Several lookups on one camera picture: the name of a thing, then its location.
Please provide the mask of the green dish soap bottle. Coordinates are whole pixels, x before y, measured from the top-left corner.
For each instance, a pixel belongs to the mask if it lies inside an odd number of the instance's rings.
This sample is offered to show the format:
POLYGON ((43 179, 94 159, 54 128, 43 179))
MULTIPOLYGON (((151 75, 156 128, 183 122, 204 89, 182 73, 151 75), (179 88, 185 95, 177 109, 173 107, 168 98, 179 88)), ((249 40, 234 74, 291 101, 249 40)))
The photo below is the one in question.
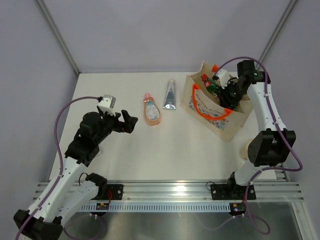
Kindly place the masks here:
POLYGON ((217 95, 217 92, 221 85, 218 83, 219 78, 217 76, 213 76, 212 78, 209 78, 206 74, 201 75, 201 80, 203 81, 203 84, 206 88, 206 90, 217 100, 219 100, 219 97, 217 95))

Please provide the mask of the pink shampoo bottle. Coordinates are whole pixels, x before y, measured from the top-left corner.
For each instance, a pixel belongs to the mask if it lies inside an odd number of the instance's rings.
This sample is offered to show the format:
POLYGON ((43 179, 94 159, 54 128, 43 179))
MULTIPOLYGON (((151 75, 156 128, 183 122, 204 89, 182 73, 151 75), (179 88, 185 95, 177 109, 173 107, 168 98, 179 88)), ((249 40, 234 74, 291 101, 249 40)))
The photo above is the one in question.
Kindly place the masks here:
POLYGON ((143 116, 149 126, 156 126, 161 122, 160 110, 156 105, 154 98, 149 93, 144 95, 143 116))

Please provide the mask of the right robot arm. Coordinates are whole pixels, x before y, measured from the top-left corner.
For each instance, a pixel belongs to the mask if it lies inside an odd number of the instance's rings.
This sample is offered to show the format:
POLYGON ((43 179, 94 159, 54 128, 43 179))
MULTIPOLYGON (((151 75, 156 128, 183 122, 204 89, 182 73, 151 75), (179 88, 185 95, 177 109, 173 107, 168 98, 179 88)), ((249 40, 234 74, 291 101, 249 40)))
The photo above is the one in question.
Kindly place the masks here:
POLYGON ((248 160, 233 172, 221 187, 221 194, 234 200, 255 199, 250 188, 256 177, 267 170, 277 169, 293 153, 296 134, 281 120, 273 99, 271 80, 266 69, 256 70, 252 57, 239 57, 237 80, 218 78, 217 96, 223 108, 234 110, 244 96, 253 104, 258 135, 247 148, 248 160))

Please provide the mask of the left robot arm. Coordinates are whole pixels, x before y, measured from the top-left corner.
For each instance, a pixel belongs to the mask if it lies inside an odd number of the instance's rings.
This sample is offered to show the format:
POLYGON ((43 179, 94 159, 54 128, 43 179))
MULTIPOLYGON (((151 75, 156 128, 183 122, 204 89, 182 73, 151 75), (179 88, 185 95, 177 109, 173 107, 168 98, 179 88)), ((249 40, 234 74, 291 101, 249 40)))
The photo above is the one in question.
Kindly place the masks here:
POLYGON ((79 129, 65 152, 58 174, 27 210, 19 209, 13 220, 18 235, 31 240, 57 240, 70 218, 91 199, 103 199, 108 192, 107 179, 89 174, 84 183, 71 195, 69 190, 99 153, 100 143, 112 132, 132 133, 138 118, 126 110, 113 115, 86 113, 79 129))

